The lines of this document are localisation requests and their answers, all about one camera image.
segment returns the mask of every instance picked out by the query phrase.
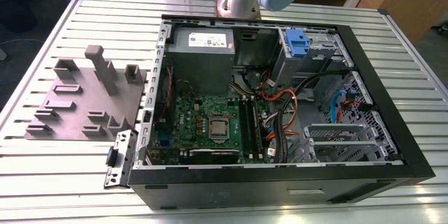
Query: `metal bracket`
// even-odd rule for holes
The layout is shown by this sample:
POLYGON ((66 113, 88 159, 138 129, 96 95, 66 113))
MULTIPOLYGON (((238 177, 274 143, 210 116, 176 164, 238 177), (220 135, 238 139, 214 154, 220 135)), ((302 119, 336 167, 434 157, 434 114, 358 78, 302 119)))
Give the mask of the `metal bracket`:
POLYGON ((107 155, 107 174, 104 189, 130 188, 128 179, 132 167, 132 156, 139 133, 135 130, 122 131, 118 134, 115 145, 107 155))

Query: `cpu socket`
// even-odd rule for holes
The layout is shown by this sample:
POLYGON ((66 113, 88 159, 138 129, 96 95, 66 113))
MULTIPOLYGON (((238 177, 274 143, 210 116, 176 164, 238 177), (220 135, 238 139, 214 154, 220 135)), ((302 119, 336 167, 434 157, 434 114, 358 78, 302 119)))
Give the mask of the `cpu socket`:
POLYGON ((222 144, 231 138, 230 118, 216 116, 208 118, 208 138, 222 144))

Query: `motherboard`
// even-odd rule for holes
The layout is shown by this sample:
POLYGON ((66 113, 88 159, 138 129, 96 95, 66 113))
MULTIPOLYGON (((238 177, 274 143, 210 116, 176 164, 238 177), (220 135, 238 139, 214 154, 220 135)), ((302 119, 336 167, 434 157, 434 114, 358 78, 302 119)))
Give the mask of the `motherboard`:
POLYGON ((266 163, 259 126, 266 112, 266 102, 255 97, 178 97, 174 130, 159 132, 152 160, 164 165, 266 163))

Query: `connector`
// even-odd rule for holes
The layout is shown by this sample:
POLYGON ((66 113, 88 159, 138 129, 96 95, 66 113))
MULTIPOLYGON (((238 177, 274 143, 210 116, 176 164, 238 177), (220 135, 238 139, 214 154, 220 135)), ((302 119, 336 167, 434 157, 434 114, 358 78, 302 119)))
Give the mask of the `connector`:
POLYGON ((355 102, 356 99, 356 90, 350 90, 346 95, 347 102, 355 102))
POLYGON ((303 30, 287 29, 286 34, 292 57, 295 58, 304 57, 308 54, 310 50, 310 39, 303 33, 303 30))

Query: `ram slot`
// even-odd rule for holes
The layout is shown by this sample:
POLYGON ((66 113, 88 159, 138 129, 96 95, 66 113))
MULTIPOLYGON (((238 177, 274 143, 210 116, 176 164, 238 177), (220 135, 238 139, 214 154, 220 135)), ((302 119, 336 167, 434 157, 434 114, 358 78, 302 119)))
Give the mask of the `ram slot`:
POLYGON ((248 133, 250 124, 247 123, 246 107, 247 107, 247 101, 246 101, 246 98, 242 98, 242 101, 240 101, 240 129, 242 129, 242 140, 243 140, 243 153, 244 153, 244 156, 250 156, 252 155, 252 151, 251 151, 251 142, 250 142, 250 133, 248 133))
POLYGON ((255 154, 258 154, 259 158, 263 158, 263 151, 262 151, 262 131, 260 131, 260 117, 259 117, 259 105, 258 105, 258 100, 255 99, 255 97, 251 98, 252 99, 252 104, 254 104, 254 125, 255 125, 255 131, 256 131, 256 135, 255 135, 255 154))
POLYGON ((246 103, 246 113, 247 113, 247 126, 250 132, 250 145, 252 147, 252 153, 259 153, 259 146, 258 146, 258 136, 256 136, 256 129, 255 129, 255 114, 254 114, 254 103, 251 100, 246 103))

